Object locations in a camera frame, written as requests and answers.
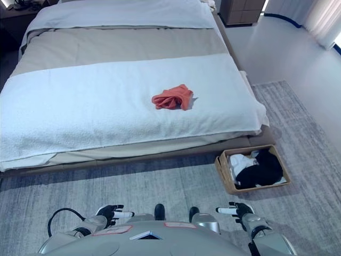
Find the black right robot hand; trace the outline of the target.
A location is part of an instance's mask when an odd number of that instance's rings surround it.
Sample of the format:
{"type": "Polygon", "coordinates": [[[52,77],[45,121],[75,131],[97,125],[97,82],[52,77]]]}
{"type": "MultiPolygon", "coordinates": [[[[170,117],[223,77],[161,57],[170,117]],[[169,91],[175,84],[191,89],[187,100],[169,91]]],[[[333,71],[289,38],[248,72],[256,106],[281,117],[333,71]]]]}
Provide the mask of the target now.
{"type": "Polygon", "coordinates": [[[242,217],[245,214],[255,213],[254,210],[249,205],[238,202],[229,202],[228,207],[217,207],[215,211],[220,214],[231,215],[232,217],[235,218],[236,223],[242,223],[242,217]]]}

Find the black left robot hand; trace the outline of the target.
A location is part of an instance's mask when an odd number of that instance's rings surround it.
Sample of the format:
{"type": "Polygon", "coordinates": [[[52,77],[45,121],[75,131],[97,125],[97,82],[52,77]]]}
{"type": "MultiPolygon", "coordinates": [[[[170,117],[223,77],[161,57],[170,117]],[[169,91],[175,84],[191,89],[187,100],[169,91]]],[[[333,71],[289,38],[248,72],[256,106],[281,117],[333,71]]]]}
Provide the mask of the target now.
{"type": "Polygon", "coordinates": [[[107,205],[98,209],[95,215],[104,216],[107,220],[105,228],[115,225],[116,220],[120,218],[131,218],[135,216],[134,212],[123,211],[124,206],[122,204],[118,205],[107,205]]]}

